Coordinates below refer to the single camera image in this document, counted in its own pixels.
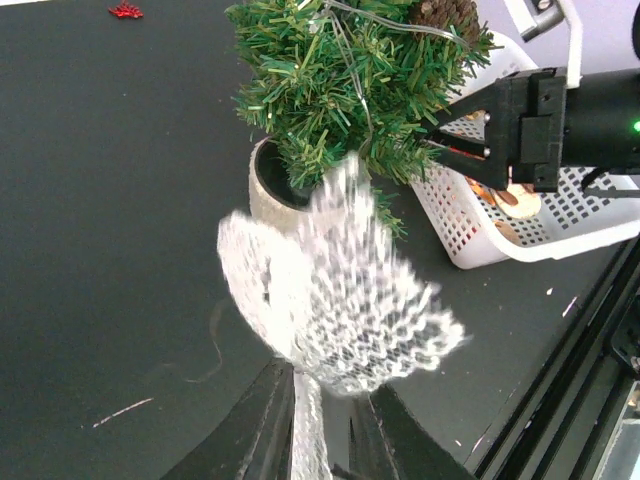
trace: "white mesh ribbon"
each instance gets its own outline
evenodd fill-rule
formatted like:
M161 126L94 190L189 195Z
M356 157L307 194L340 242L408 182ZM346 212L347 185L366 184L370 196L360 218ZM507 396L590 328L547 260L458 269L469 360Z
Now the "white mesh ribbon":
M296 369L292 479L330 479L321 386L370 393L436 370L464 328L396 256L357 156L325 176L289 234L240 212L220 222L218 254L240 313Z

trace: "pine cone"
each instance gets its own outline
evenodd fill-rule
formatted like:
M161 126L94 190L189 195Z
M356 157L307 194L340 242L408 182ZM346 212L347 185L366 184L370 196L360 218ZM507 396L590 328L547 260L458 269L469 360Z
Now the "pine cone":
M440 30L449 30L453 25L471 45L480 38L478 10L473 0L422 0L411 8L409 21Z

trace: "beige pot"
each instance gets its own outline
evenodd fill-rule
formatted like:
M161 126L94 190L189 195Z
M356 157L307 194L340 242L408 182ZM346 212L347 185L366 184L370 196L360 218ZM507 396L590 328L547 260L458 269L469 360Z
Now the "beige pot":
M251 215L282 233L295 229L301 215L307 213L293 205L286 205L268 191L268 187L258 176L256 162L258 155L268 138L258 142L251 152L249 163L249 208Z
M294 230L300 219L309 215L309 213L295 205L286 204L275 197L258 175L256 163L261 149L267 141L268 138L265 138L258 142L251 153L249 163L249 208L251 216L256 220L271 225L282 233L287 233ZM322 215L316 213L314 224L317 231L322 233L337 222L341 222L343 218L342 212L342 210L332 210Z

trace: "white surface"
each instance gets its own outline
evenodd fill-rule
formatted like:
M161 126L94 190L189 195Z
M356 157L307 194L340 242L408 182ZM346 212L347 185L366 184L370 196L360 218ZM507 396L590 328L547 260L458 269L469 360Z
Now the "white surface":
M541 67L567 65L569 29L566 23L525 44L509 15L506 2L476 0L478 13L489 28L514 39ZM582 73L637 68L631 25L639 0L574 0L584 27Z
M516 70L535 68L535 63L512 40L495 34L505 48L491 52L491 65L478 71L462 91L468 95ZM451 123L447 129L482 138L483 119ZM542 210L527 220L507 217L497 207L478 198L465 178L450 169L438 168L427 183L414 182L413 189L455 265L470 269L513 258L536 262L561 259L612 245L640 232L640 202L633 199L585 197L580 181L587 169L563 169L559 193L542 195ZM599 188L637 188L629 177L604 177ZM508 241L495 227L500 220L518 234L521 246Z
M8 5L20 5L22 3L46 2L47 0L0 0L0 7Z

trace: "red glitter piece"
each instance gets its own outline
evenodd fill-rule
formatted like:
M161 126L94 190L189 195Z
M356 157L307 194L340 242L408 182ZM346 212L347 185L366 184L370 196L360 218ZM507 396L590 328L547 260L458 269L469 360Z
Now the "red glitter piece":
M144 13L135 5L131 5L128 0L122 0L120 5L110 8L109 13L118 18L138 19L144 17Z

